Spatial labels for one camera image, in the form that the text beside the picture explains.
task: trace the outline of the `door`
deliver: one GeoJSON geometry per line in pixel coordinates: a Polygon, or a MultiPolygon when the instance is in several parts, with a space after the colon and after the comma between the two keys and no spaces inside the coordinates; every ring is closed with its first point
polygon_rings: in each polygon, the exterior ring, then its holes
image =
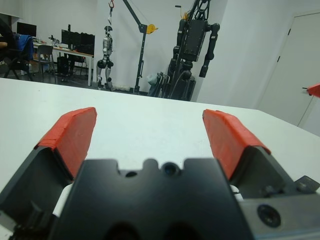
{"type": "Polygon", "coordinates": [[[320,13],[297,16],[258,109],[298,126],[320,82],[320,13]]]}

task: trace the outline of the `person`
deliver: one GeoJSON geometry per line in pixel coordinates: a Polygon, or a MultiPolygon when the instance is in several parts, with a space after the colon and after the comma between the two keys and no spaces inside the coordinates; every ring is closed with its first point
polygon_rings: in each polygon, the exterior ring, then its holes
{"type": "Polygon", "coordinates": [[[14,53],[7,51],[8,49],[17,49],[16,41],[10,27],[0,18],[0,61],[4,57],[15,57],[14,53]]]}

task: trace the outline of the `blue jacket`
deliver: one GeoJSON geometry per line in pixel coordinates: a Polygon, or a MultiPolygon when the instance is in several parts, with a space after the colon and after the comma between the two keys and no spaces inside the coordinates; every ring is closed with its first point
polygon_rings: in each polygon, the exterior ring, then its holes
{"type": "Polygon", "coordinates": [[[34,53],[34,43],[32,42],[32,36],[30,35],[20,35],[16,38],[16,45],[19,51],[23,51],[25,48],[25,52],[28,54],[28,60],[33,60],[34,53]]]}

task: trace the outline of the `black bag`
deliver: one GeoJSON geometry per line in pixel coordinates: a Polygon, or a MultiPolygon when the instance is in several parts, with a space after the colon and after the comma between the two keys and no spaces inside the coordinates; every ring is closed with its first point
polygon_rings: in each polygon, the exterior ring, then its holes
{"type": "Polygon", "coordinates": [[[65,56],[60,56],[56,60],[59,74],[68,75],[69,73],[69,60],[65,56]]]}

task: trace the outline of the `red object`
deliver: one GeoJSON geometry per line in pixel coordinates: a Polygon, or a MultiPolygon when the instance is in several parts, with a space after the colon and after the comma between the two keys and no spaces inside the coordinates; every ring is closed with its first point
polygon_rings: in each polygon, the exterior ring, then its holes
{"type": "Polygon", "coordinates": [[[96,119],[94,107],[70,111],[59,118],[37,146],[58,151],[66,170],[75,178],[87,156],[96,119]]]}
{"type": "Polygon", "coordinates": [[[261,146],[271,154],[271,151],[233,115],[206,109],[203,111],[203,122],[212,153],[220,161],[228,179],[234,173],[246,147],[261,146]]]}
{"type": "Polygon", "coordinates": [[[317,83],[315,85],[309,86],[307,88],[307,92],[310,95],[316,96],[318,98],[320,98],[320,83],[317,83]]]}

